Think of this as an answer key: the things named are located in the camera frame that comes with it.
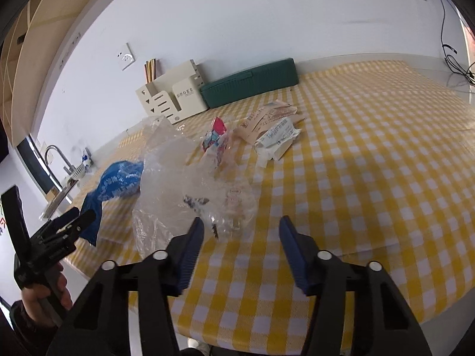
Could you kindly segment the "person's left hand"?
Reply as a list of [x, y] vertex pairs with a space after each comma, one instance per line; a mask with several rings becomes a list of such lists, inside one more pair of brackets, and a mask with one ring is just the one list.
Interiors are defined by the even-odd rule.
[[[60, 292], [60, 303], [66, 310], [70, 310], [72, 307], [72, 299], [67, 289], [68, 281], [63, 274], [64, 267], [58, 263], [54, 266], [54, 269], [59, 272], [56, 287]], [[21, 294], [26, 314], [35, 324], [43, 327], [53, 327], [55, 325], [49, 313], [46, 312], [40, 304], [41, 300], [50, 295], [50, 290], [47, 287], [44, 285], [30, 285], [23, 288]]]

